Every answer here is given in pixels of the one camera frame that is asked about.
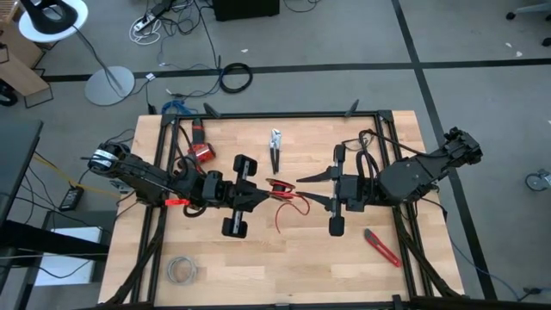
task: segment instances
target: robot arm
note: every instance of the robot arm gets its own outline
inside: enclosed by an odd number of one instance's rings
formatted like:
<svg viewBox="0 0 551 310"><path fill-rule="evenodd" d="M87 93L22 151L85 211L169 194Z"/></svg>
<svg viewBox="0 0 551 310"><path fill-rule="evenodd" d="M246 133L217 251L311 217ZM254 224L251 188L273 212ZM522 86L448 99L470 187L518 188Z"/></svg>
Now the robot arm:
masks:
<svg viewBox="0 0 551 310"><path fill-rule="evenodd" d="M94 155L86 159L90 171L102 177L119 178L134 188L138 201L146 205L164 205L166 193L170 192L188 200L189 207L201 213L205 208L233 209L232 218L225 218L222 225L222 234L228 237L245 238L247 223L243 221L243 212L252 212L269 198L267 190L257 189L256 184L246 180L257 173L257 161L245 155L234 159L233 170L238 173L235 183L224 181L219 171L202 172L193 157L181 161L181 171L169 173L148 164L119 143L100 144Z"/></svg>
<svg viewBox="0 0 551 310"><path fill-rule="evenodd" d="M378 135L371 130L367 130L365 133ZM345 205L347 211L363 212L368 204L391 207L404 202L416 202L434 188L435 181L448 175L449 168L479 163L482 151L478 142L470 134L455 127L444 137L446 143L434 152L430 154L416 152L417 155L397 161L381 173L371 155L359 151L356 155L359 175L343 174L346 149L343 145L336 145L333 153L335 161L333 166L327 167L325 172L316 176L297 180L298 183L331 180L335 184L333 197L305 192L298 193L324 205L325 209L331 212L330 235L342 236L344 234L342 205ZM369 169L377 172L376 176L365 177L363 175L362 157L367 159L368 165L370 165Z"/></svg>

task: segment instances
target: wheel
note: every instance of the wheel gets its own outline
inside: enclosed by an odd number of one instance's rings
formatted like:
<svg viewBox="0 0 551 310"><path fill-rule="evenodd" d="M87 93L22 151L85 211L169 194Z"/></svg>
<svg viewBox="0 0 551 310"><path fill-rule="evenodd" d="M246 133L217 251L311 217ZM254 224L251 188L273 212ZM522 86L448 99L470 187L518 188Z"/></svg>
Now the wheel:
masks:
<svg viewBox="0 0 551 310"><path fill-rule="evenodd" d="M546 181L542 180L540 175L537 173L528 174L528 176L524 179L524 182L526 183L526 186L533 191L544 191L548 188Z"/></svg>

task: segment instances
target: pliers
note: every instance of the pliers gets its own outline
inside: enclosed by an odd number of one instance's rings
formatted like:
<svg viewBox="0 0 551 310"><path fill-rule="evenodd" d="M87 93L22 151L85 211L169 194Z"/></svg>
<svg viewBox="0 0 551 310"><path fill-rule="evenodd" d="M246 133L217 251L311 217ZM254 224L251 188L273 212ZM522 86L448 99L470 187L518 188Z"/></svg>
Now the pliers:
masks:
<svg viewBox="0 0 551 310"><path fill-rule="evenodd" d="M282 132L272 129L272 136L269 140L269 157L272 161L272 171L279 172L279 148L282 145Z"/></svg>

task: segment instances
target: white cable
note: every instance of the white cable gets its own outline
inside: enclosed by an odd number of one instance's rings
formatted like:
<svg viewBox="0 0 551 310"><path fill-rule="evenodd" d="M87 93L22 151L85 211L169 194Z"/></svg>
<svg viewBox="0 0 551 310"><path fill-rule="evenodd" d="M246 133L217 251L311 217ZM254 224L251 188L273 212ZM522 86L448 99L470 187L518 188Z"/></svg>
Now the white cable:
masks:
<svg viewBox="0 0 551 310"><path fill-rule="evenodd" d="M132 41L132 42L134 42L138 45L148 46L148 45L151 45L151 44L157 42L159 39L161 39L161 34L158 32L158 30L161 28L161 21L159 19L157 19L153 23L152 29L149 31L149 33L145 33L145 30L143 30L144 33L141 34L140 32L137 32L134 29L134 26L138 22L140 22L142 19L143 19L143 17L140 17L137 20L135 20L132 23L132 25L130 25L130 29L128 29L128 38L130 39L130 41ZM153 35L157 36L157 38L155 40L151 40L151 41L146 40L146 39L152 37Z"/></svg>
<svg viewBox="0 0 551 310"><path fill-rule="evenodd" d="M183 281L179 281L174 275L174 268L176 267L176 265L178 265L178 263L181 262L188 262L190 267L189 276ZM174 257L169 261L169 265L166 271L167 275L169 276L169 280L172 283L177 285L189 285L193 283L195 276L197 275L197 266L195 266L193 259L191 259L190 257Z"/></svg>

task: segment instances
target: red object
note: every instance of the red object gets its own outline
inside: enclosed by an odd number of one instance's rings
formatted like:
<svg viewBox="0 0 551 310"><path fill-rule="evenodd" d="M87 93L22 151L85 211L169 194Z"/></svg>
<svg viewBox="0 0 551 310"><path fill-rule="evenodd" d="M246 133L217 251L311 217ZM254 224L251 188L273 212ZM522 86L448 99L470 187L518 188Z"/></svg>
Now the red object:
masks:
<svg viewBox="0 0 551 310"><path fill-rule="evenodd" d="M302 199L306 203L306 211L305 212L302 212L299 208L297 208L290 201L287 201L287 202L283 203L281 206L279 206L277 211L275 211L275 229L277 229L278 233L282 233L282 232L279 230L279 225L277 224L277 215L279 214L280 210L283 207L289 205L289 206L295 208L297 211L299 211L299 213L302 214L302 215L308 215L310 213L310 203L308 203L308 200L306 200L306 198L304 198L302 195L298 195L298 194L295 194L295 193L288 193L288 192L277 192L277 191L271 191L271 192L269 192L269 194L272 195L272 196L279 196L279 197L281 197L285 200L293 199L294 197L297 197L297 198Z"/></svg>
<svg viewBox="0 0 551 310"><path fill-rule="evenodd" d="M200 163L216 157L216 152L210 143L205 143L205 127L201 119L194 119L191 123L192 148L188 150L188 154L194 153Z"/></svg>
<svg viewBox="0 0 551 310"><path fill-rule="evenodd" d="M377 238L377 236L369 230L369 228L366 228L363 233L364 238L370 245L372 245L383 257L385 257L390 263L392 263L394 266L399 267L401 265L400 260L394 255L394 253L388 248L382 244L382 242Z"/></svg>
<svg viewBox="0 0 551 310"><path fill-rule="evenodd" d="M188 206L189 200L187 199L167 199L164 201L164 205L166 206Z"/></svg>
<svg viewBox="0 0 551 310"><path fill-rule="evenodd" d="M216 153L210 143L192 146L193 150L188 150L188 154L194 153L200 163L205 163L216 157Z"/></svg>

